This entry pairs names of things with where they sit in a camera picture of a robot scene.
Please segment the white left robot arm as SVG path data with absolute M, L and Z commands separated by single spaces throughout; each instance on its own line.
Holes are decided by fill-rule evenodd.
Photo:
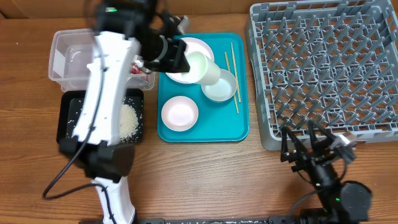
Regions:
M 134 146 L 122 143 L 119 117 L 131 79 L 131 65 L 144 73 L 182 73 L 190 66 L 186 43 L 187 16 L 157 12 L 156 1 L 104 1 L 95 11 L 93 61 L 77 124 L 69 138 L 59 142 L 68 165 L 81 168 L 98 193 L 103 223 L 134 223 L 136 209 L 127 177 Z

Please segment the grey-white bowl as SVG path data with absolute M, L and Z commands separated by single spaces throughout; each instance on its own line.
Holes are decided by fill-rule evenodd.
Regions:
M 204 95 L 212 101 L 224 102 L 233 97 L 231 84 L 236 83 L 236 78 L 231 77 L 225 69 L 220 70 L 220 78 L 214 85 L 202 85 Z

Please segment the red foil wrapper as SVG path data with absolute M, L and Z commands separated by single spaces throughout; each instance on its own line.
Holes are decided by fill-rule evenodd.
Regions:
M 130 68 L 130 74 L 132 75 L 138 75 L 138 74 L 143 74 L 144 72 L 141 70 L 140 67 L 137 66 L 137 64 L 135 62 L 133 62 L 131 64 L 131 68 Z

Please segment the white paper cup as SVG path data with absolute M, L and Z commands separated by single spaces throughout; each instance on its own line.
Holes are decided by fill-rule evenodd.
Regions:
M 214 85 L 221 75 L 221 70 L 214 61 L 201 52 L 192 52 L 186 56 L 190 66 L 188 72 L 182 73 L 182 80 L 187 83 Z

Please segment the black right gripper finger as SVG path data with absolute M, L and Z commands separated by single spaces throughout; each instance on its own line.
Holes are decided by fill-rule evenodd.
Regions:
M 299 153 L 307 152 L 307 148 L 287 126 L 282 127 L 281 131 L 282 131 L 281 153 L 287 153 L 289 151 L 287 147 L 287 138 L 290 138 L 290 140 L 293 142 L 296 152 Z
M 324 140 L 321 141 L 318 140 L 315 134 L 316 129 L 326 137 Z M 310 136 L 311 146 L 330 146 L 336 138 L 335 135 L 333 135 L 331 132 L 329 132 L 328 130 L 326 130 L 320 124 L 318 124 L 313 120 L 310 120 L 308 122 L 308 133 Z

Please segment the wooden chopstick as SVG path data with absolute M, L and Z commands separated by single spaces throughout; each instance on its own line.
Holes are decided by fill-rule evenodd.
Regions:
M 225 60 L 226 60 L 226 66 L 227 66 L 228 72 L 231 75 L 231 77 L 234 77 L 234 75 L 231 73 L 231 68 L 230 68 L 230 65 L 229 65 L 229 59 L 228 59 L 227 52 L 224 53 L 224 57 L 225 57 Z M 231 84 L 231 86 L 232 86 L 232 94 L 233 94 L 233 98 L 234 98 L 234 104 L 235 104 L 235 107 L 236 107 L 236 112 L 237 112 L 237 114 L 239 114 L 238 101 L 237 101 L 237 98 L 236 98 L 237 85 L 235 83 L 235 84 Z
M 235 74 L 236 84 L 237 84 L 238 102 L 241 103 L 241 93 L 240 93 L 240 87 L 239 87 L 238 71 L 237 71 L 237 66 L 236 66 L 236 58 L 235 58 L 235 53 L 234 53 L 233 42 L 231 42 L 231 53 L 232 53 L 232 58 L 233 58 L 234 74 Z

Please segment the white plate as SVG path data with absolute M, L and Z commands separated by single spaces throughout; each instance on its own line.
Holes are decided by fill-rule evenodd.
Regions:
M 213 62 L 215 61 L 212 49 L 204 41 L 194 37 L 183 37 L 182 40 L 187 44 L 187 47 L 184 51 L 185 56 L 193 52 L 201 52 Z M 181 73 L 166 73 L 166 75 L 177 83 L 188 84 L 188 82 L 183 80 Z

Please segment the pinkish small bowl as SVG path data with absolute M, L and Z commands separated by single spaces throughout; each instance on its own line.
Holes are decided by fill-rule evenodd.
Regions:
M 161 119 L 172 131 L 182 132 L 192 128 L 198 120 L 197 104 L 186 96 L 175 96 L 162 107 Z

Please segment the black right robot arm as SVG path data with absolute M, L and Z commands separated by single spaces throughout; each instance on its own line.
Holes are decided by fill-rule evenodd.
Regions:
M 315 190 L 296 201 L 286 223 L 361 223 L 368 221 L 373 194 L 364 184 L 343 181 L 348 164 L 356 159 L 356 136 L 333 134 L 310 120 L 308 134 L 312 151 L 284 126 L 281 129 L 280 161 L 294 163 L 292 171 L 308 174 Z

